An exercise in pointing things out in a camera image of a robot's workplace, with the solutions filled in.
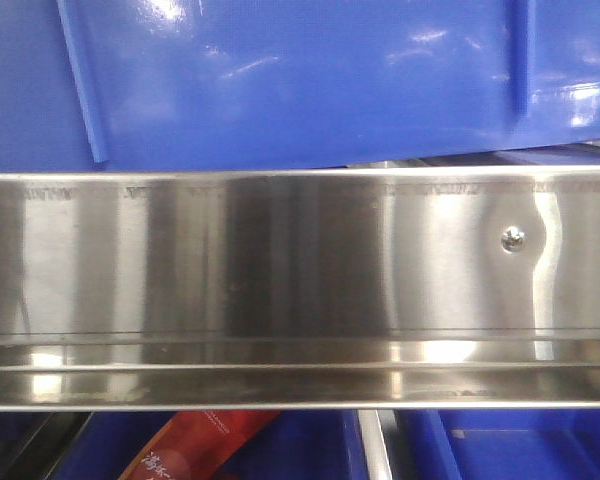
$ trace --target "stainless steel shelf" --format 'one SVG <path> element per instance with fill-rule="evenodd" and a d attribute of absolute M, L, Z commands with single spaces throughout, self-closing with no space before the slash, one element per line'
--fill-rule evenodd
<path fill-rule="evenodd" d="M 600 167 L 0 175 L 0 409 L 600 406 Z"/>

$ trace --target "screw head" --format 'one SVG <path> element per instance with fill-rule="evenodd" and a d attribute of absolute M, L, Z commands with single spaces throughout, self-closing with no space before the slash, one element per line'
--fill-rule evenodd
<path fill-rule="evenodd" d="M 525 234 L 516 226 L 507 227 L 500 238 L 502 248 L 507 252 L 519 252 L 524 247 Z"/>

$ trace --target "blue plastic crate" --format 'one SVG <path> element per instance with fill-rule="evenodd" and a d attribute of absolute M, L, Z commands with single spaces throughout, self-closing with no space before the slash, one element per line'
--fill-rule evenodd
<path fill-rule="evenodd" d="M 171 413 L 95 413 L 54 480 L 117 478 Z M 352 411 L 283 412 L 221 468 L 240 480 L 368 480 Z"/>
<path fill-rule="evenodd" d="M 600 480 L 600 410 L 401 412 L 427 480 Z"/>
<path fill-rule="evenodd" d="M 0 0 L 0 171 L 327 167 L 595 138 L 600 0 Z"/>

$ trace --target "blue storage bin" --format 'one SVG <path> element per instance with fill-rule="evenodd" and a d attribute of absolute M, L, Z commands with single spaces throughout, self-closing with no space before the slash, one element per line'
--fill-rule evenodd
<path fill-rule="evenodd" d="M 54 480 L 111 480 L 171 413 L 95 413 Z M 240 480 L 368 480 L 352 411 L 283 412 L 221 468 Z"/>
<path fill-rule="evenodd" d="M 600 410 L 401 412 L 427 480 L 600 480 Z"/>
<path fill-rule="evenodd" d="M 53 480 L 113 480 L 173 412 L 98 412 L 92 414 Z"/>
<path fill-rule="evenodd" d="M 4 172 L 313 168 L 596 138 L 600 0 L 0 0 Z"/>

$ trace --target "polished metal surface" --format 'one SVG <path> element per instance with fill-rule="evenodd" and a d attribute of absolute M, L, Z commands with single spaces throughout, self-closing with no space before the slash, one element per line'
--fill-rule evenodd
<path fill-rule="evenodd" d="M 600 406 L 600 167 L 0 175 L 0 408 L 430 402 Z"/>

